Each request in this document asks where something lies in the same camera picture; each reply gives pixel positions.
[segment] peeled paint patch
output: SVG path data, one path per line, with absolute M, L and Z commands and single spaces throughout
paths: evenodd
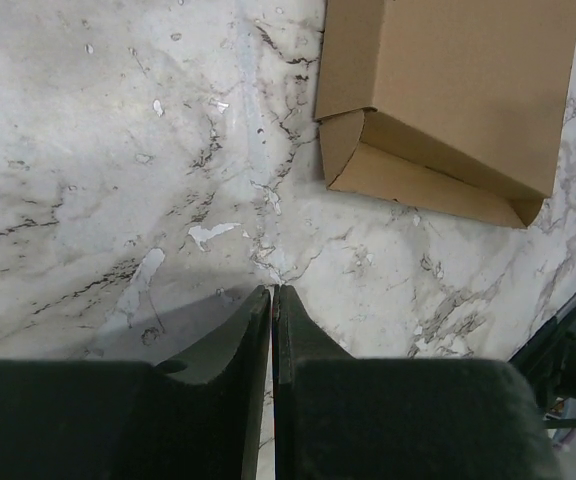
M 165 258 L 166 255 L 160 248 L 153 248 L 148 252 L 115 307 L 106 314 L 106 323 L 98 330 L 98 338 L 131 327 L 130 321 L 139 309 L 141 294 L 148 291 L 152 277 Z
M 188 235 L 195 241 L 199 250 L 206 252 L 206 242 L 208 240 L 222 233 L 226 233 L 239 225 L 241 225 L 241 223 L 221 223 L 212 227 L 210 230 L 206 230 L 201 225 L 195 225 L 194 227 L 190 227 Z

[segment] white marble table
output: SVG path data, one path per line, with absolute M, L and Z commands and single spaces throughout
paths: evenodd
M 259 283 L 358 356 L 508 358 L 576 290 L 576 57 L 525 230 L 326 192 L 324 1 L 0 0 L 0 357 L 159 361 Z M 270 411 L 270 398 L 267 400 Z M 271 423 L 260 478 L 270 478 Z

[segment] cardboard box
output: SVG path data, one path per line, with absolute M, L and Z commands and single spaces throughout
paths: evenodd
M 528 226 L 552 194 L 575 39 L 575 0 L 328 0 L 328 187 Z

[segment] marble surface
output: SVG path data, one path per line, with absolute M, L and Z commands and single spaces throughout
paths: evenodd
M 576 291 L 576 56 L 525 231 L 326 192 L 322 0 L 0 0 L 0 357 L 156 362 L 259 283 L 358 356 L 508 358 Z M 271 478 L 267 398 L 260 477 Z

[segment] open cardboard box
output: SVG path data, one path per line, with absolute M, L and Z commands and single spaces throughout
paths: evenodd
M 552 194 L 575 0 L 328 0 L 328 188 L 510 227 Z

